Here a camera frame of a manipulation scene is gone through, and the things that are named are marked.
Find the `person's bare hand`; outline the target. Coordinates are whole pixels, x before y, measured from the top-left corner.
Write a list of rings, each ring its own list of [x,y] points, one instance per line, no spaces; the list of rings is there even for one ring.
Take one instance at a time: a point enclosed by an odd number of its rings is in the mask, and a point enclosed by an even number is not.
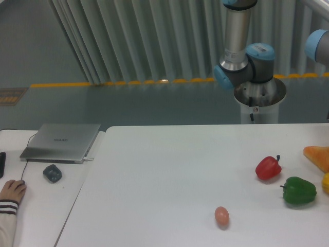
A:
[[[17,204],[20,204],[21,200],[23,199],[27,186],[26,184],[23,186],[19,186],[21,180],[9,180],[7,181],[0,194],[1,200],[4,201],[14,201]]]

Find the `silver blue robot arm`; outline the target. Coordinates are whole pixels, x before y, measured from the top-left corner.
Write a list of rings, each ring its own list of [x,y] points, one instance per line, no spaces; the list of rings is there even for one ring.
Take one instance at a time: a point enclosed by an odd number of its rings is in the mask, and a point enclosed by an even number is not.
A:
[[[224,52],[214,67],[216,81],[232,89],[247,81],[261,84],[275,72],[307,60],[328,67],[328,1],[223,1],[227,10]]]

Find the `white striped sleeve forearm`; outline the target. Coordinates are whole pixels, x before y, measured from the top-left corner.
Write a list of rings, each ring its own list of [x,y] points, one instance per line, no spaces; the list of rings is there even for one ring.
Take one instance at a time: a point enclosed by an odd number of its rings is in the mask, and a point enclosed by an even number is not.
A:
[[[17,201],[1,200],[1,246],[13,246],[18,207]]]

